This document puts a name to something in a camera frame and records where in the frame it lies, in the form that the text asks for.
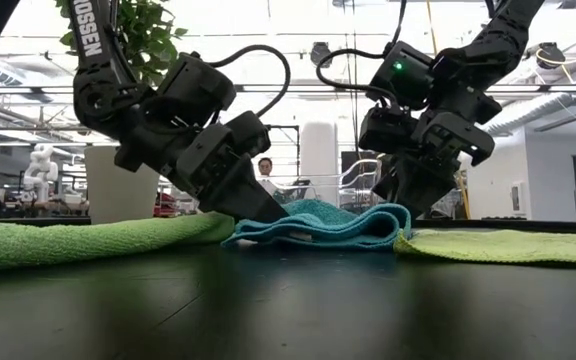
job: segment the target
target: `table surface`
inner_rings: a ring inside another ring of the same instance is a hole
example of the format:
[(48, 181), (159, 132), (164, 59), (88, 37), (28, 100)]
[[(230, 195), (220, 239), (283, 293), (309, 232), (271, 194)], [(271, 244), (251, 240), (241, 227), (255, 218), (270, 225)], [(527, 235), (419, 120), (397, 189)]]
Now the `table surface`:
[(0, 359), (576, 359), (576, 269), (203, 247), (1, 272)]

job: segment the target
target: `lime green towel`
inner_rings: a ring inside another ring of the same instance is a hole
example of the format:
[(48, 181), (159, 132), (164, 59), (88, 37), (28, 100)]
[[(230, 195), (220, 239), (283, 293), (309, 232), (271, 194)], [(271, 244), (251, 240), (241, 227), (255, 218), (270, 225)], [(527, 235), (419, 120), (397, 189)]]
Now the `lime green towel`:
[(410, 239), (400, 233), (394, 249), (400, 254), (435, 256), (458, 261), (576, 263), (576, 234), (513, 230), (419, 230)]
[(235, 229), (217, 213), (92, 226), (0, 224), (0, 270), (128, 255), (175, 243), (217, 243)]

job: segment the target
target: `man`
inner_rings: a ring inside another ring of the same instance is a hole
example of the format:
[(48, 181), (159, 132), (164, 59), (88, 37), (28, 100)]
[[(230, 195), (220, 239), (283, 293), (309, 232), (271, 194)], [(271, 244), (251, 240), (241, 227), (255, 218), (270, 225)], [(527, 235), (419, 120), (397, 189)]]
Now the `man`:
[(273, 195), (275, 191), (277, 191), (277, 187), (270, 179), (267, 179), (267, 177), (270, 176), (270, 172), (272, 172), (272, 160), (270, 160), (270, 158), (262, 158), (257, 163), (257, 167), (259, 167), (259, 174), (261, 174), (262, 177), (262, 179), (259, 180), (259, 184), (261, 184), (270, 195)]
[(259, 166), (259, 173), (262, 176), (270, 176), (270, 172), (272, 171), (272, 160), (270, 158), (262, 158), (257, 163)]

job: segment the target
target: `blue towel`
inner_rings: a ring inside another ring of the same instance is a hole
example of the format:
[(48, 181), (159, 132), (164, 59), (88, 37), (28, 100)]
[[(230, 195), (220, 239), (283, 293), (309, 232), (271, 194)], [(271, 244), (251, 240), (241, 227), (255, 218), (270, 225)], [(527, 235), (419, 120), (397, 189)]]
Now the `blue towel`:
[(284, 205), (290, 216), (264, 224), (243, 220), (235, 233), (221, 243), (237, 246), (246, 239), (259, 245), (278, 242), (306, 247), (392, 251), (394, 242), (411, 237), (408, 210), (396, 204), (377, 205), (361, 215), (319, 200), (298, 200)]

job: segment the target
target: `ceiling light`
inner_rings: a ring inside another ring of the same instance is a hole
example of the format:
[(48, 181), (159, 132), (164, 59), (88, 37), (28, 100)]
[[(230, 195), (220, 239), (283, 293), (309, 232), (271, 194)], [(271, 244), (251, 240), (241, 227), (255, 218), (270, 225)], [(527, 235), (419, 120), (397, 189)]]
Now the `ceiling light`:
[[(245, 85), (244, 92), (275, 93), (281, 90), (281, 85)], [(288, 92), (335, 92), (335, 88), (328, 85), (291, 85)]]
[(50, 146), (69, 146), (69, 147), (82, 147), (87, 146), (86, 143), (37, 143), (37, 145), (50, 145)]
[(0, 130), (0, 135), (26, 141), (44, 140), (37, 135), (29, 133), (28, 131)]
[(93, 143), (92, 146), (121, 146), (120, 143)]
[(40, 89), (42, 94), (64, 94), (71, 95), (72, 87), (67, 86), (42, 86), (42, 87), (28, 87), (28, 86), (0, 86), (0, 95), (25, 95), (37, 94), (37, 89)]
[(30, 144), (22, 142), (0, 142), (0, 146), (30, 146)]

